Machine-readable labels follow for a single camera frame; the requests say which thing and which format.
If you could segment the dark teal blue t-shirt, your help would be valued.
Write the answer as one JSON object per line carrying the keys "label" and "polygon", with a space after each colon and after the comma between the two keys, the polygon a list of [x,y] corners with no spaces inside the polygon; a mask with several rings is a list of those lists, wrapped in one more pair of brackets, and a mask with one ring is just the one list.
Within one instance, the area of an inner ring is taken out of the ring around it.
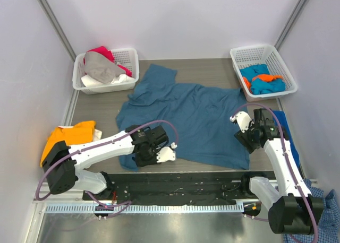
{"label": "dark teal blue t-shirt", "polygon": [[171,142],[178,140],[176,154],[188,161],[245,169],[248,151],[234,137],[238,126],[230,122],[235,110],[246,103],[240,89],[176,83],[177,71],[152,64],[116,116],[119,130],[155,120]]}

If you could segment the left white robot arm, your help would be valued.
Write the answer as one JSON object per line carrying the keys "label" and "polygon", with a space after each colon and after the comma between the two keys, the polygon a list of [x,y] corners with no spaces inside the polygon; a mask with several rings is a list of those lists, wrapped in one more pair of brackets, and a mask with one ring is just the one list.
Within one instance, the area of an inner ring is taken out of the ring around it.
{"label": "left white robot arm", "polygon": [[105,172],[90,172],[95,163],[130,155],[137,167],[176,160],[176,143],[170,143],[162,126],[155,128],[132,125],[111,137],[86,144],[57,142],[42,163],[52,195],[70,189],[90,192],[97,199],[111,198],[114,184]]}

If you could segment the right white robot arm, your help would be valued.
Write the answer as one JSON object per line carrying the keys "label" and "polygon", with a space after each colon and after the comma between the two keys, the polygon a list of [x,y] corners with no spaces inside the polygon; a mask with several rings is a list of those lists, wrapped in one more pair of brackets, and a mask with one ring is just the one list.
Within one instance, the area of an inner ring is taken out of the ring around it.
{"label": "right white robot arm", "polygon": [[312,196],[304,183],[290,149],[289,135],[275,113],[260,106],[253,114],[250,117],[239,108],[230,117],[239,127],[234,136],[249,153],[264,150],[277,186],[266,176],[248,172],[241,178],[241,194],[247,198],[256,196],[265,206],[273,233],[313,235],[317,239],[317,225],[324,210],[322,199]]}

